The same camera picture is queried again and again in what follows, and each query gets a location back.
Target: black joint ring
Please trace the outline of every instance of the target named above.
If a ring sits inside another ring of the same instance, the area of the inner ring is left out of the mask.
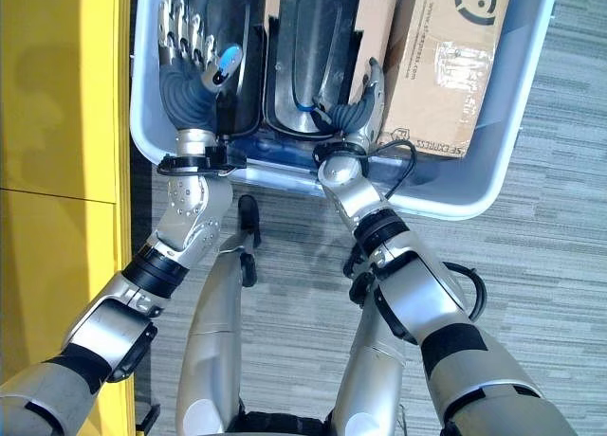
[[[360,161],[362,174],[366,177],[369,173],[369,157],[362,147],[353,142],[324,142],[314,147],[312,158],[314,164],[319,168],[330,156],[352,156]]]
[[[160,175],[190,176],[244,169],[247,156],[240,150],[223,145],[205,147],[204,155],[170,156],[166,154],[156,171]]]

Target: robot finger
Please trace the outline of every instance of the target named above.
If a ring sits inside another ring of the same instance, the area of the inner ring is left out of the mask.
[[[186,0],[160,0],[158,9],[158,57],[160,64],[190,59]]]

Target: gray carpet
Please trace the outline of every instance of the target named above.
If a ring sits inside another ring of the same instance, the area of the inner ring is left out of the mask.
[[[464,222],[407,216],[443,260],[475,266],[497,336],[580,435],[607,433],[607,0],[558,0],[504,188]],[[133,169],[134,232],[166,207],[165,181]],[[259,201],[259,282],[243,292],[242,397],[248,409],[324,418],[332,408],[359,309],[341,275],[351,240],[323,199],[235,186]],[[235,209],[224,237],[234,229]],[[175,434],[186,334],[208,257],[157,321],[149,371],[162,406],[152,435]],[[415,347],[402,404],[410,435],[439,433]],[[144,394],[146,374],[138,379]]]

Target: printed logo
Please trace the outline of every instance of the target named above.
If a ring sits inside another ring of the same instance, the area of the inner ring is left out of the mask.
[[[455,0],[455,7],[466,19],[479,26],[495,23],[497,0]]]

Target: black cable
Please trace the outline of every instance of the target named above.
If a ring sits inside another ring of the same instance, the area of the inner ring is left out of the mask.
[[[413,143],[410,140],[407,140],[407,139],[393,140],[391,142],[388,142],[387,144],[382,145],[381,147],[377,147],[375,150],[373,150],[369,154],[356,154],[356,153],[348,151],[348,150],[336,150],[336,151],[331,152],[330,156],[349,156],[352,158],[356,158],[362,162],[363,160],[366,160],[371,156],[378,156],[380,154],[380,152],[384,152],[386,150],[392,149],[399,145],[405,145],[409,148],[409,150],[411,152],[411,158],[409,159],[409,162],[407,163],[407,167],[405,168],[405,171],[398,178],[398,180],[396,180],[396,183],[390,188],[390,190],[384,194],[384,197],[386,199],[390,199],[394,195],[394,193],[400,188],[400,186],[403,184],[405,179],[411,174],[411,172],[415,168],[415,165],[417,164],[417,149],[415,148],[415,146],[413,145]],[[322,158],[318,158],[318,157],[314,156],[314,162],[317,165],[317,167],[320,167],[320,165],[322,163]]]
[[[400,186],[403,184],[405,179],[414,170],[414,167],[417,164],[417,150],[415,149],[415,146],[413,145],[413,143],[410,140],[397,139],[397,140],[388,142],[387,144],[384,144],[381,147],[377,147],[375,150],[373,150],[369,154],[369,156],[375,156],[375,155],[378,155],[380,152],[392,149],[393,147],[397,147],[399,145],[405,145],[405,146],[409,147],[409,150],[411,152],[411,158],[409,159],[409,163],[407,163],[407,167],[405,168],[405,171],[402,173],[400,178],[398,178],[398,180],[396,180],[396,183],[390,188],[390,190],[384,194],[384,197],[386,199],[390,199],[394,195],[396,190],[398,190],[400,188]]]
[[[483,312],[485,311],[485,307],[487,306],[487,288],[485,287],[485,282],[483,279],[476,273],[476,269],[467,268],[459,263],[443,263],[451,272],[460,273],[468,278],[474,283],[474,289],[476,289],[476,301],[474,302],[474,308],[469,314],[469,319],[471,321],[475,321],[478,319]]]

